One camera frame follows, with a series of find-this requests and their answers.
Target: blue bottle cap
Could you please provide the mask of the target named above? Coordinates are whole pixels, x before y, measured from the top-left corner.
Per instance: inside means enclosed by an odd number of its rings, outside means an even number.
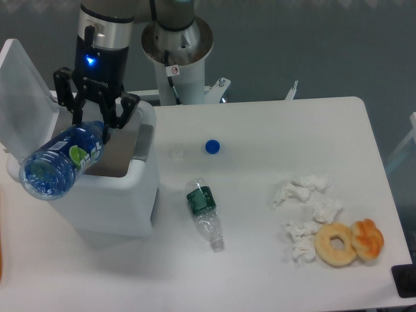
[[[220,143],[217,140],[209,140],[205,143],[205,150],[210,154],[217,154],[220,150]]]

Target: blue water bottle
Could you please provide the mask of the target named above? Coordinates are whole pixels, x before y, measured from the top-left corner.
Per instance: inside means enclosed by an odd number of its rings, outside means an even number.
[[[20,183],[40,200],[56,200],[103,154],[104,123],[82,122],[61,132],[21,164]]]

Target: warning sticker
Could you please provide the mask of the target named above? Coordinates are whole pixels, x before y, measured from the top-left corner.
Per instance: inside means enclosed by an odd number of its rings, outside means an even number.
[[[179,75],[179,65],[167,66],[166,74],[168,77]]]

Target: bagel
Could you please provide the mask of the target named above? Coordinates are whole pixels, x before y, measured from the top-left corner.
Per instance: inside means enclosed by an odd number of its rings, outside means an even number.
[[[331,245],[332,239],[341,239],[344,248],[334,248]],[[314,245],[318,255],[335,267],[349,265],[357,257],[351,245],[351,229],[342,223],[335,222],[321,226],[315,235]]]

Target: gray floor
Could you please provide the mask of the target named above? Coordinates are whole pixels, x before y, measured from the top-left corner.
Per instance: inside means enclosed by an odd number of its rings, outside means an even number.
[[[416,1],[196,0],[212,27],[206,83],[232,80],[229,101],[357,96],[366,104],[382,159],[411,129],[416,111]],[[0,44],[18,38],[50,88],[52,73],[73,66],[78,3],[0,1]],[[127,90],[156,88],[136,25]],[[405,232],[416,229],[416,155],[389,176]]]

